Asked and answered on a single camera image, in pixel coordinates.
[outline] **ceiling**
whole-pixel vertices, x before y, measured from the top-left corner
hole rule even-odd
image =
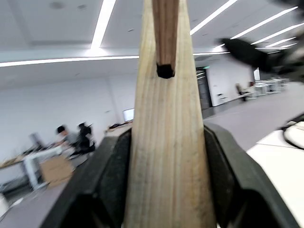
[[[194,28],[227,1],[188,0],[190,27]],[[0,0],[0,62],[86,57],[82,53],[90,48],[102,3],[103,0]],[[274,5],[271,0],[238,0],[192,35],[194,52],[211,52],[219,45],[219,38],[233,37],[284,9],[287,8]],[[116,0],[101,48],[109,55],[137,55],[142,10],[143,0]],[[295,14],[295,11],[287,13],[245,38],[255,42],[298,24]],[[265,47],[292,36],[290,31],[259,45]],[[135,74],[136,67],[136,59],[0,67],[0,89]]]

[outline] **computer monitor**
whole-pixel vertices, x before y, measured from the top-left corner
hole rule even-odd
[[[131,121],[134,119],[134,109],[128,109],[123,111],[124,121]]]

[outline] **fluorescent light strip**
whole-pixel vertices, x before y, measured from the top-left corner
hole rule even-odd
[[[293,8],[290,8],[290,9],[283,10],[282,12],[280,12],[280,13],[278,13],[278,14],[275,14],[274,16],[272,16],[272,17],[270,17],[270,18],[268,18],[268,19],[266,19],[266,20],[263,20],[262,22],[256,24],[255,26],[252,26],[251,28],[248,28],[247,30],[245,30],[245,31],[243,31],[243,32],[241,32],[241,33],[235,35],[235,36],[234,36],[233,38],[231,38],[231,39],[239,38],[239,37],[241,37],[241,36],[243,36],[243,35],[245,35],[245,34],[251,32],[251,31],[253,31],[253,30],[255,30],[255,29],[261,27],[261,26],[264,25],[264,24],[267,24],[267,23],[269,23],[269,22],[271,22],[271,21],[273,21],[273,20],[275,20],[275,19],[277,19],[277,18],[279,18],[279,17],[281,17],[281,16],[283,16],[283,15],[285,15],[285,14],[287,14],[287,13],[293,11],[293,10],[295,10],[296,8],[298,8],[298,6],[293,7]]]
[[[92,48],[99,48],[104,35],[105,35],[105,30],[106,27],[108,26],[114,5],[115,5],[116,0],[104,0],[103,4],[100,9],[97,25],[95,28],[92,44],[91,44],[91,49]]]
[[[274,33],[274,34],[272,34],[272,35],[270,35],[270,36],[268,36],[268,37],[265,37],[265,38],[263,38],[263,39],[260,39],[260,40],[258,40],[257,42],[254,42],[254,43],[252,43],[252,44],[262,43],[262,42],[264,42],[264,41],[266,41],[266,40],[269,40],[269,39],[271,39],[271,38],[273,38],[273,37],[277,37],[277,36],[279,36],[279,35],[281,35],[281,34],[283,34],[283,33],[286,33],[286,32],[288,32],[288,31],[293,30],[293,29],[295,29],[295,28],[297,28],[297,27],[300,27],[300,26],[302,26],[302,25],[304,25],[304,23],[298,24],[298,25],[290,26],[290,27],[285,28],[285,29],[283,29],[283,30],[281,30],[281,31],[279,31],[279,32],[276,32],[276,33]]]
[[[281,49],[284,49],[284,48],[281,48],[281,47],[258,47],[256,49],[273,49],[273,50],[281,50]]]
[[[194,56],[212,56],[226,54],[229,52],[210,52],[210,53],[196,53]],[[63,63],[63,62],[79,62],[79,61],[94,61],[94,60],[116,60],[116,59],[137,59],[139,56],[110,56],[110,57],[85,57],[85,58],[55,58],[55,59],[40,59],[40,60],[27,60],[17,62],[5,62],[0,63],[0,67],[13,67],[32,64],[44,64],[44,63]]]
[[[216,11],[214,11],[209,17],[204,19],[200,24],[198,24],[194,29],[190,31],[190,35],[192,36],[194,33],[196,33],[198,30],[200,30],[202,27],[207,25],[210,21],[212,21],[214,18],[216,18],[219,14],[221,14],[223,11],[225,11],[227,8],[232,6],[237,0],[229,0],[224,5],[222,5],[220,8],[218,8]]]
[[[276,45],[279,45],[279,44],[282,44],[282,43],[285,43],[285,42],[287,42],[287,41],[290,41],[290,40],[292,40],[292,39],[295,39],[296,37],[292,37],[292,38],[289,38],[289,39],[282,39],[282,40],[280,40],[280,41],[278,41],[278,42],[276,42],[276,43],[273,43],[273,44],[270,44],[270,45],[267,45],[266,46],[266,48],[271,48],[271,47],[274,47],[274,46],[276,46]]]
[[[298,43],[289,44],[289,45],[284,45],[284,46],[281,46],[281,48],[288,48],[288,47],[293,46],[293,45],[296,45],[296,44],[298,44]]]
[[[194,56],[212,56],[212,55],[221,55],[221,54],[227,54],[230,52],[208,52],[208,53],[195,53]]]
[[[274,52],[269,52],[268,54],[274,54],[274,53],[278,53],[280,51],[274,51]]]

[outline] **wooden stick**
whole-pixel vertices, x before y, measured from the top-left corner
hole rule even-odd
[[[124,227],[215,228],[187,3],[170,79],[156,72],[152,11],[145,0]]]
[[[156,62],[175,71],[179,0],[152,0]]]

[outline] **doorway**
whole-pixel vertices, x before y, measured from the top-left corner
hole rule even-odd
[[[199,85],[199,98],[201,109],[205,110],[211,108],[213,105],[209,91],[207,71],[205,66],[196,68],[196,78]]]

